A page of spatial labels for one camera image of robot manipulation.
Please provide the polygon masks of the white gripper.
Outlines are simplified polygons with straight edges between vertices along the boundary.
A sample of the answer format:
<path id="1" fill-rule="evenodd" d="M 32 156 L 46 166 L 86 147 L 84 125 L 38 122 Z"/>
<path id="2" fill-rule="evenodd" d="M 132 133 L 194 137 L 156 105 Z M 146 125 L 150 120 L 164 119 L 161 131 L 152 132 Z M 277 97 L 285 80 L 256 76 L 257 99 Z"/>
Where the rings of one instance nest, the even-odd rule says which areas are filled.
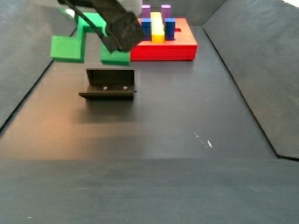
<path id="1" fill-rule="evenodd" d="M 30 4 L 44 7 L 66 7 L 66 3 L 86 11 L 94 10 L 98 14 L 133 12 L 141 13 L 142 0 L 26 0 Z"/>

